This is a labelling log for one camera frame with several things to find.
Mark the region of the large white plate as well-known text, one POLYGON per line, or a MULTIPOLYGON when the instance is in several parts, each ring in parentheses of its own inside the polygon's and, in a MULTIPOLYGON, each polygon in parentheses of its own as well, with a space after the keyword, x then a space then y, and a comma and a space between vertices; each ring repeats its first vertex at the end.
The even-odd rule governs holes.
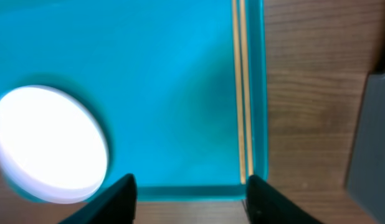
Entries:
POLYGON ((47 86, 23 86, 0 99, 0 167, 39 200, 77 203, 105 179, 107 141, 75 98, 47 86))

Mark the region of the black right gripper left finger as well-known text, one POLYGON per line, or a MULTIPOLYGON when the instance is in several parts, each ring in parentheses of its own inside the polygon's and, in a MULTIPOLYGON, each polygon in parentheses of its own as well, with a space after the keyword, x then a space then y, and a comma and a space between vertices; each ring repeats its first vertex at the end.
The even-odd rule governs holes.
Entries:
POLYGON ((136 201, 135 177, 127 174, 60 224, 133 224, 136 201))

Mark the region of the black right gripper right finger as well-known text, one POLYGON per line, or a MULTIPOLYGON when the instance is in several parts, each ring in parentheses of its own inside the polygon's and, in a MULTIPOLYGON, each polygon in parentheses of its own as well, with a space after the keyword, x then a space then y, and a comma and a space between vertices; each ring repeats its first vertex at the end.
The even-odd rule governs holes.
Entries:
POLYGON ((321 223, 257 175, 247 181, 245 204, 251 224, 321 223))

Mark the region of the wooden chopstick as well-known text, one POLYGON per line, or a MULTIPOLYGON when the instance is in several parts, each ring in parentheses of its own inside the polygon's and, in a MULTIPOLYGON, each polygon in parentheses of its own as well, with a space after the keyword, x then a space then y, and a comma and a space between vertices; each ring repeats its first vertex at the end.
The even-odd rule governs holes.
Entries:
POLYGON ((247 163, 248 176, 254 174, 253 162, 253 142, 252 142, 252 119, 250 106, 250 84, 249 84, 249 51, 247 41, 247 17, 245 0, 239 1, 240 15, 240 46, 241 46, 241 61, 242 61, 242 76, 244 87, 244 106, 245 106, 245 134, 247 144, 247 163))
POLYGON ((240 183, 246 183, 246 164, 245 164, 245 137, 244 137, 244 109, 242 99, 242 75, 240 62, 240 41, 239 41, 239 25, 237 13, 237 1, 232 0, 232 34, 234 47, 234 73, 235 73, 235 90, 237 103, 237 129, 238 129, 238 149, 239 149, 239 170, 240 183))

